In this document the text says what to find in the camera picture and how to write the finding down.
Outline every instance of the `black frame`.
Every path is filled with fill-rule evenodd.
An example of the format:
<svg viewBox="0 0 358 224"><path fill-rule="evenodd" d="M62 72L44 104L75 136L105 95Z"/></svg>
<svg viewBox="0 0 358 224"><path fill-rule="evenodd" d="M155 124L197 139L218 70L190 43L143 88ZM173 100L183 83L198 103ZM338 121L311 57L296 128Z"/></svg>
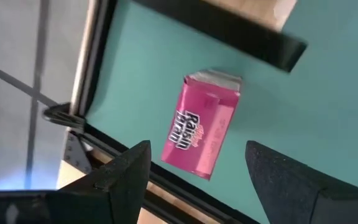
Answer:
<svg viewBox="0 0 358 224"><path fill-rule="evenodd" d="M302 41L270 30L204 1L133 1L204 32L286 72L291 71L306 49L306 44ZM77 118L85 118L92 104L116 4L117 0L99 1L93 21L94 28L89 55L85 62L83 81L77 90L80 97L77 102L74 102L78 106L75 111L70 112ZM71 133L112 157L128 150L127 146L86 124L86 122L82 126L77 124ZM219 222L257 223L247 215L216 200L153 162L150 169L150 181ZM166 202L163 202L163 199L156 199L155 196L151 192L146 193L144 207L147 210L169 223L189 223L187 214L184 215L183 211L167 205Z"/></svg>

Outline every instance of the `pink cereal box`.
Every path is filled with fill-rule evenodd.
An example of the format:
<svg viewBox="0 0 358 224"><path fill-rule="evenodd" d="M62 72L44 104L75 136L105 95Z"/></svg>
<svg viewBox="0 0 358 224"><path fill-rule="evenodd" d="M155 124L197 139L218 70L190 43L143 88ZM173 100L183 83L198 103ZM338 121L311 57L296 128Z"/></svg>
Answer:
<svg viewBox="0 0 358 224"><path fill-rule="evenodd" d="M162 160L209 180L239 101L241 84L241 78L214 70L187 75Z"/></svg>

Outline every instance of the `teal table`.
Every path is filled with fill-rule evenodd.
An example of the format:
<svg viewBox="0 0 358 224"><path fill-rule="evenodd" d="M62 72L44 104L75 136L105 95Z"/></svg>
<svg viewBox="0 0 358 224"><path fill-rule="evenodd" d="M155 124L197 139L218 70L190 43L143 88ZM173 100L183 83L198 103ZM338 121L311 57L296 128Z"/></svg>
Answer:
<svg viewBox="0 0 358 224"><path fill-rule="evenodd" d="M358 1L300 0L284 30L308 41L290 75L136 3L110 28L90 125L208 194L268 223L244 159L256 140L358 186ZM245 82L211 180L160 161L183 77L204 68Z"/></svg>

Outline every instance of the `gray wall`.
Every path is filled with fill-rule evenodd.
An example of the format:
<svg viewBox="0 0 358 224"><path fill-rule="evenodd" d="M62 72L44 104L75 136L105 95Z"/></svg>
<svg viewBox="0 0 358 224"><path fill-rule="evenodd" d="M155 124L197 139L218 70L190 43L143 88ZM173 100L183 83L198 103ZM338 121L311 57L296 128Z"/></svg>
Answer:
<svg viewBox="0 0 358 224"><path fill-rule="evenodd" d="M41 93L69 101L88 1L49 0ZM40 1L0 0L0 70L32 86ZM31 97L0 79L0 189L23 189ZM40 114L45 105L39 103ZM65 128L40 116L35 135L33 189L51 189L63 155Z"/></svg>

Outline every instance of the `teal surface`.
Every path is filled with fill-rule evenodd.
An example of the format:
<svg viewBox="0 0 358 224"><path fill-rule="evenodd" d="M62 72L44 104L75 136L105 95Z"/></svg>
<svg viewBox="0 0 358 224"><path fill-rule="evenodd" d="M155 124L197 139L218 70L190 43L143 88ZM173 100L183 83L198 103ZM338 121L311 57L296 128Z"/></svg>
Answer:
<svg viewBox="0 0 358 224"><path fill-rule="evenodd" d="M358 186L358 1L299 1L284 30L309 47L290 75L136 3L120 2L88 122L218 200L268 223L244 159L256 140ZM187 73L245 81L211 181L160 155Z"/></svg>

